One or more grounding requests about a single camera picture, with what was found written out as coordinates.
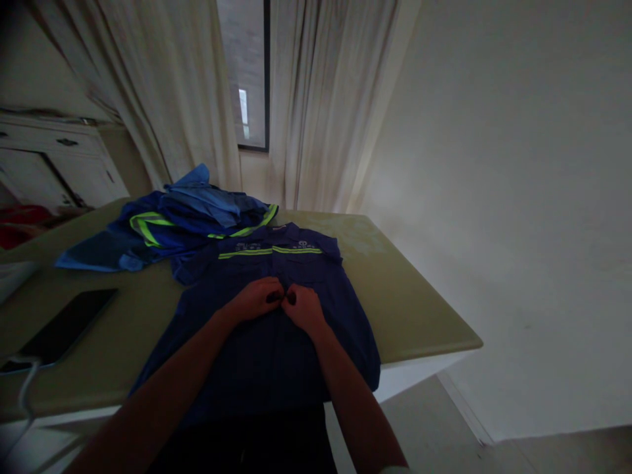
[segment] curtain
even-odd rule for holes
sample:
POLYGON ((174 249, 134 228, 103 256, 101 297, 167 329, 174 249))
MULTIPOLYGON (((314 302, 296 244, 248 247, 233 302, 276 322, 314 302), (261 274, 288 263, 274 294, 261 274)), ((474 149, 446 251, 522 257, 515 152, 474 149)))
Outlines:
POLYGON ((271 3, 272 202, 345 212, 396 7, 396 0, 271 3))
POLYGON ((35 0, 86 93, 127 127, 155 188, 204 163, 241 190, 217 5, 209 0, 35 0))

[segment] red cloth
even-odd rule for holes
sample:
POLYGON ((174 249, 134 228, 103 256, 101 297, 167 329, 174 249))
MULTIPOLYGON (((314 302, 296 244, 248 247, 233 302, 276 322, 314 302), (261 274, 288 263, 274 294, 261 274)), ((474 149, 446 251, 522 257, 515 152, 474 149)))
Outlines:
POLYGON ((19 228, 2 224, 38 224, 51 217, 48 209, 38 205, 19 205, 0 209, 0 247, 5 250, 31 240, 31 236, 19 228))

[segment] drawer handle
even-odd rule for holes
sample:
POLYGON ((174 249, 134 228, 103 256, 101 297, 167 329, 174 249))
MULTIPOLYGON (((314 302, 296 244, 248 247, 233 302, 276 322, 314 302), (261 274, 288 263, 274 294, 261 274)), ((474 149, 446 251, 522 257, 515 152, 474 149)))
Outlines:
POLYGON ((69 140, 68 138, 60 138, 59 140, 57 140, 57 143, 61 143, 62 145, 66 145, 66 146, 75 146, 79 144, 79 142, 73 142, 72 140, 69 140))

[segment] hand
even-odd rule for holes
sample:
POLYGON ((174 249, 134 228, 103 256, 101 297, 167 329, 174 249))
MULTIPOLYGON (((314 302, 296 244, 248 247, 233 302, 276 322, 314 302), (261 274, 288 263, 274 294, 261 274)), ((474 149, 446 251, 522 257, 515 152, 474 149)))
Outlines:
POLYGON ((312 288, 294 283, 289 287, 281 306, 292 322, 312 339, 323 329, 329 328, 323 315, 321 301, 312 288))
POLYGON ((219 312, 237 322, 255 319, 278 308, 283 294, 283 286, 278 278, 267 276, 248 283, 219 312))

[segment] cabinet door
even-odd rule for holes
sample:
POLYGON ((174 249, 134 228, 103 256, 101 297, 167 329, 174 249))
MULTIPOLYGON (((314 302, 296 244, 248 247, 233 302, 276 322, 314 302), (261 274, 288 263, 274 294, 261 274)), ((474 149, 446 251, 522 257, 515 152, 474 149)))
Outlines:
POLYGON ((58 206, 74 205, 37 153, 0 149, 0 180, 21 204, 38 204, 53 214, 58 206))
POLYGON ((62 153, 47 153, 79 201, 101 207, 118 198, 103 162, 98 158, 62 153))

